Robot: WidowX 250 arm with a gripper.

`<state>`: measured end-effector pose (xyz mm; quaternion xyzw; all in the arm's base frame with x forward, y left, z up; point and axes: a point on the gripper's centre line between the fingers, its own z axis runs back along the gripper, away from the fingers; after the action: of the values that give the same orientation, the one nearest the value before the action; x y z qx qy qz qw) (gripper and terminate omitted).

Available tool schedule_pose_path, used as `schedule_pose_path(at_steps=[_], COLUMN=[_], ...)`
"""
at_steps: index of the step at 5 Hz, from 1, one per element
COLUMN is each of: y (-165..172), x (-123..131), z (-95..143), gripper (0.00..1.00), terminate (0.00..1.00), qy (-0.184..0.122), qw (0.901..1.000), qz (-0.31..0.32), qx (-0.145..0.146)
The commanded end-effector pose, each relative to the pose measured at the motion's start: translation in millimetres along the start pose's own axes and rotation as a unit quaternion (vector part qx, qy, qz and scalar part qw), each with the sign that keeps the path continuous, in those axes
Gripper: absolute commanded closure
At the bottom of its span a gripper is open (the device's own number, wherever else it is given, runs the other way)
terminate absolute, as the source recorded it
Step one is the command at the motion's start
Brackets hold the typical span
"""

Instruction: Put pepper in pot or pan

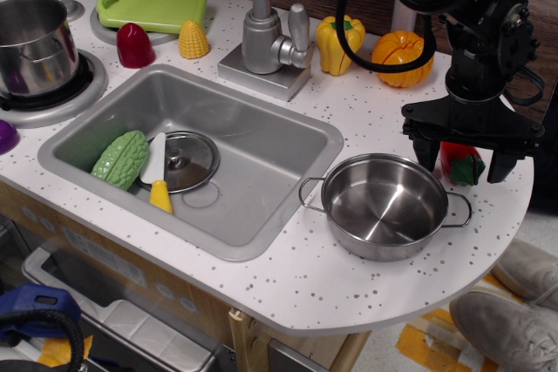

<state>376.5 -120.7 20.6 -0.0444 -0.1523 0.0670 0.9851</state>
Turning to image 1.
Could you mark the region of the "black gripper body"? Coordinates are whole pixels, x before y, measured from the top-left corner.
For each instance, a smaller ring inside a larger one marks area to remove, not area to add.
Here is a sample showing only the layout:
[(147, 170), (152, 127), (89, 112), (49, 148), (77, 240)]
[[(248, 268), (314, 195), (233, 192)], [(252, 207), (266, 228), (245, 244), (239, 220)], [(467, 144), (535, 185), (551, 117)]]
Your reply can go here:
[(501, 99), (463, 103), (449, 95), (404, 105), (404, 134), (494, 151), (534, 154), (544, 136), (541, 124), (510, 109)]

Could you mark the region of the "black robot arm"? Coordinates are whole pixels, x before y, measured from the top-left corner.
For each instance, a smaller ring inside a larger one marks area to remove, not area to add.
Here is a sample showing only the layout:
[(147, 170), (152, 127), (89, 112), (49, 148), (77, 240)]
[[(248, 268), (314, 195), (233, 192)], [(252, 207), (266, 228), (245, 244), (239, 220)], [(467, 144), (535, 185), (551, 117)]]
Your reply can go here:
[(424, 17), (444, 21), (452, 49), (443, 98), (404, 105), (403, 132), (418, 162), (432, 170), (449, 141), (492, 151), (487, 180), (499, 183), (516, 163), (535, 154), (543, 128), (510, 107), (516, 74), (544, 84), (527, 64), (539, 41), (527, 0), (399, 0)]

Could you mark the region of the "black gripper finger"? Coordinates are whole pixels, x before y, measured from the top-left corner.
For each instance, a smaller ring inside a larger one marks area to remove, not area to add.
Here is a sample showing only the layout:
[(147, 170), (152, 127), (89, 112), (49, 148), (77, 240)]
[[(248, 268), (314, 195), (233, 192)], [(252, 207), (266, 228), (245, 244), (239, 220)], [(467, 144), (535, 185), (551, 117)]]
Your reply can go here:
[(504, 181), (523, 156), (509, 151), (494, 150), (487, 175), (487, 182), (496, 184)]
[(418, 163), (432, 172), (439, 156), (440, 139), (425, 137), (420, 134), (412, 136), (412, 145)]

